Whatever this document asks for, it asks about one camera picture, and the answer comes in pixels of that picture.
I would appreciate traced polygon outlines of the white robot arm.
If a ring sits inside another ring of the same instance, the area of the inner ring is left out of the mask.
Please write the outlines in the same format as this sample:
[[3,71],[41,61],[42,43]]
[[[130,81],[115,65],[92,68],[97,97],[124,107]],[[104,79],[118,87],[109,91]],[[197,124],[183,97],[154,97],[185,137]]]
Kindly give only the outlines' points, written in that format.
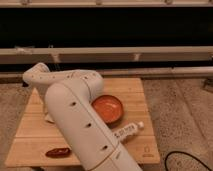
[[49,116],[86,171],[142,171],[91,106],[103,91],[98,72],[52,72],[38,63],[24,72],[23,80],[35,86]]

